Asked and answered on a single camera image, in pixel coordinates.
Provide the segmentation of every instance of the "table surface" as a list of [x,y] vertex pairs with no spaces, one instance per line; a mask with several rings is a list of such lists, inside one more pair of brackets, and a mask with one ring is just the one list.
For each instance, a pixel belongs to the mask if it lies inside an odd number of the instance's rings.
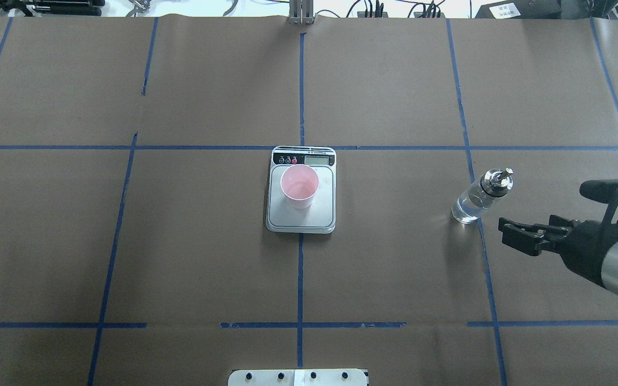
[[[266,229],[277,145],[336,149],[332,234]],[[618,22],[0,18],[0,384],[618,384],[618,297],[496,230],[607,178]]]

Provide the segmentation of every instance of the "clear liquid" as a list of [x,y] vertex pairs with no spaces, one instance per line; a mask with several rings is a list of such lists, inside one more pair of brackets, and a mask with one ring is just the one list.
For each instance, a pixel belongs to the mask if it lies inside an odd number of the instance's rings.
[[489,196],[478,183],[474,183],[459,196],[452,207],[452,215],[462,224],[470,224],[479,219],[497,201]]

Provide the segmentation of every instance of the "black device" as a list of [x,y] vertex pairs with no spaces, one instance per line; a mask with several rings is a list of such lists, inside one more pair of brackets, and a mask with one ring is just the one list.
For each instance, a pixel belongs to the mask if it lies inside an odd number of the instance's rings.
[[607,19],[618,19],[618,0],[603,0],[594,2],[594,17],[607,17]]
[[0,0],[0,10],[17,9],[32,17],[28,5],[38,13],[101,16],[105,0]]
[[481,5],[474,19],[561,19],[557,0],[512,0]]
[[530,256],[555,252],[570,271],[618,295],[618,220],[613,222],[618,180],[586,181],[579,192],[608,205],[602,222],[567,220],[554,214],[547,225],[500,218],[502,243]]

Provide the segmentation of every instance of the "label sticker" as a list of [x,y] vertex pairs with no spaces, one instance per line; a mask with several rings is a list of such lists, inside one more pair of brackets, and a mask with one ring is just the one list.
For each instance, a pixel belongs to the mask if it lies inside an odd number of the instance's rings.
[[495,7],[489,7],[488,9],[492,12],[495,19],[508,19],[510,17],[521,16],[514,3],[495,5]]

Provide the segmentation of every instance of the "metal bracket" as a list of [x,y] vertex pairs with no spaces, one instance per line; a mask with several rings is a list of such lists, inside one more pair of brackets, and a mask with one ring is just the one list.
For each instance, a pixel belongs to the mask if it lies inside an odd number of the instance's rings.
[[366,369],[277,369],[234,370],[228,386],[368,386]]
[[314,24],[314,0],[290,0],[290,24]]

